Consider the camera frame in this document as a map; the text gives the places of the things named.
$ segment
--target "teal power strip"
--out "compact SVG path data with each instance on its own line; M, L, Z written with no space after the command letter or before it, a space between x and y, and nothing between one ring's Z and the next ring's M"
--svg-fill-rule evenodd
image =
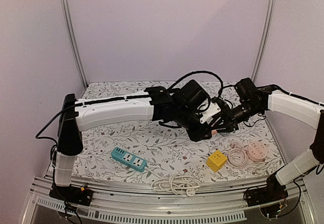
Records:
M144 172L144 169L147 166L147 162L143 158L133 155L119 147L113 149L111 157L139 172Z

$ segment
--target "table surface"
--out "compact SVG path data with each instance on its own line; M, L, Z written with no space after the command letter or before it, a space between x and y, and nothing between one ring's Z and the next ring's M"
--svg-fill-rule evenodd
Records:
M83 98L94 99L130 94L152 86L168 87L172 82L103 82L91 83ZM200 82L211 95L217 94L218 82ZM238 96L233 88L224 90L223 98L238 105ZM254 116L249 124L259 117ZM111 158L111 151L123 148L146 159L151 170L160 176L173 173L192 175L201 182L217 182L252 178L269 175L284 165L279 150L265 121L259 121L252 128L244 124L239 130L229 134L217 134L212 139L192 142L184 129L169 129L152 121L131 121L92 128L83 132L84 150L78 155L73 176L93 180L112 180L123 182L151 183L156 179L148 171L137 172ZM213 172L207 165L208 155L216 150L223 154L232 148L248 145L251 141L260 141L269 148L269 155L263 161L255 163L249 160L246 167L235 169L225 164L218 172Z

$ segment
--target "black bracket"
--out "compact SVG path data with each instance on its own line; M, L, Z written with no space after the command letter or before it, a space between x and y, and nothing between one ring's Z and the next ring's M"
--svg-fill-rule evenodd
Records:
M280 185L275 177L276 172L267 178L267 186L249 190L244 193L248 206L262 205L288 197L286 186Z
M76 124L77 113L74 109L76 98L74 94L65 96L63 110L66 110L60 117L58 130L57 151L67 156L76 156L83 150L81 132Z
M85 206L90 206L92 195L93 191L90 189L81 191L80 187L71 185L69 187L59 187L53 184L50 191L50 197L52 198Z

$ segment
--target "yellow plug adapter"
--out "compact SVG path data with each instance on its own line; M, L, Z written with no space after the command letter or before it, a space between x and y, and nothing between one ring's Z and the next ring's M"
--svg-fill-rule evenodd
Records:
M217 172L225 165L226 161L227 157L217 150L208 157L207 166L209 166L214 172Z

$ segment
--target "coiled white cable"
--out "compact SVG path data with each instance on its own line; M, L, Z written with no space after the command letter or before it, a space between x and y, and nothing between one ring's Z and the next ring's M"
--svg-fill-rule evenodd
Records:
M241 159L239 162L236 160L237 157L239 156L239 158L241 158L241 156L243 157L243 159ZM249 157L247 155L247 152L244 148L240 148L240 147L234 147L232 149L230 149L227 153L227 164L232 167L232 168L243 168L246 167L249 163Z
M158 177L158 180L151 184L151 188L155 191L194 196L196 190L200 188L200 182L192 176L173 174L170 177L161 178L149 168L146 170Z

